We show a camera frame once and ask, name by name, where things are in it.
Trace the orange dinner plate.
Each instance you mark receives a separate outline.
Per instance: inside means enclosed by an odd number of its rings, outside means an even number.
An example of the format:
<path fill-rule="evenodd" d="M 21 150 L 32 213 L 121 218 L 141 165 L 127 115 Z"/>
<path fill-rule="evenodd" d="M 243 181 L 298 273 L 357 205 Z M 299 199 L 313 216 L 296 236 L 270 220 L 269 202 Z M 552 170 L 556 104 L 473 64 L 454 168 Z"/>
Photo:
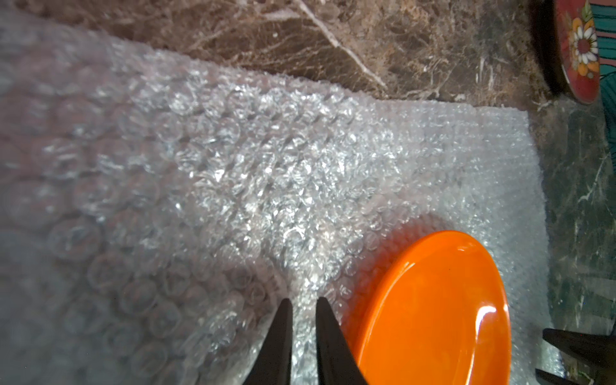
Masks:
<path fill-rule="evenodd" d="M 475 238 L 430 234 L 404 250 L 366 302 L 352 344 L 369 384 L 507 384 L 509 304 Z"/>

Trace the pink bubble bundle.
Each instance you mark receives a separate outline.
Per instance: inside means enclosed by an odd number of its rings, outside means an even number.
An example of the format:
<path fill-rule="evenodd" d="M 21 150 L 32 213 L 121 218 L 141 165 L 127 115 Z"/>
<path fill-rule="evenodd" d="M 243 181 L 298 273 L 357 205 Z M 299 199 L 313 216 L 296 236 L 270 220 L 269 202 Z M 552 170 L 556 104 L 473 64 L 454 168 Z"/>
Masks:
<path fill-rule="evenodd" d="M 383 101 L 1 9 L 1 381 L 239 384 L 294 305 L 314 384 L 402 248 L 470 234 L 505 284 L 512 384 L 562 373 L 526 112 Z"/>

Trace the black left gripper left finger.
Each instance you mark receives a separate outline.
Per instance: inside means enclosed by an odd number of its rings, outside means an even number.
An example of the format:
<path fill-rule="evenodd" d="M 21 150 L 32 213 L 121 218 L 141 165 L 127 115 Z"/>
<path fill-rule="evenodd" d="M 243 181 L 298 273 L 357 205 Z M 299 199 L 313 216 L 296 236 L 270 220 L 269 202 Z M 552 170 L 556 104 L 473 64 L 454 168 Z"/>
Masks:
<path fill-rule="evenodd" d="M 293 346 L 293 307 L 281 301 L 261 350 L 244 381 L 249 384 L 289 385 Z"/>

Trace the red floral dinner plate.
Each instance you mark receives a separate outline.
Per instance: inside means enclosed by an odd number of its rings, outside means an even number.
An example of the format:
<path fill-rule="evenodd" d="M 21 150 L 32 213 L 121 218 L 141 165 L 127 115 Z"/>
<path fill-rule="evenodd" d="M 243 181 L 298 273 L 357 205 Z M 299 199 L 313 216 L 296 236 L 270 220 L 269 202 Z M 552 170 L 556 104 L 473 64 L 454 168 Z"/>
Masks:
<path fill-rule="evenodd" d="M 600 55 L 590 2 L 544 1 L 538 26 L 542 66 L 551 91 L 593 104 L 599 95 Z"/>

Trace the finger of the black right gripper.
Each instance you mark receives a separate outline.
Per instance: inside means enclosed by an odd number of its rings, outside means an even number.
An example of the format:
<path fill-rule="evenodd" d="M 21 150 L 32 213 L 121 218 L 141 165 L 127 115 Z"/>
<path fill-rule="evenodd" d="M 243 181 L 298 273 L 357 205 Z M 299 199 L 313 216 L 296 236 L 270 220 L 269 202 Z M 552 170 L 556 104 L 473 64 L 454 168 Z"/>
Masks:
<path fill-rule="evenodd" d="M 540 385 L 578 385 L 574 381 L 562 378 L 549 372 L 545 372 L 541 369 L 535 370 L 535 377 Z"/>
<path fill-rule="evenodd" d="M 596 368 L 615 368 L 615 336 L 546 328 L 542 338 L 559 351 Z"/>

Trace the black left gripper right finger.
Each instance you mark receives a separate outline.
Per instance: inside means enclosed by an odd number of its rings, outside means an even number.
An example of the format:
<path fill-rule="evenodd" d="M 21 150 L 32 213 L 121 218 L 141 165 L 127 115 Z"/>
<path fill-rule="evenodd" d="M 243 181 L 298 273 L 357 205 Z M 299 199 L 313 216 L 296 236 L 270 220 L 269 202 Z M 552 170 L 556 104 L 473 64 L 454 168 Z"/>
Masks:
<path fill-rule="evenodd" d="M 325 297 L 317 301 L 315 325 L 319 384 L 367 385 Z"/>

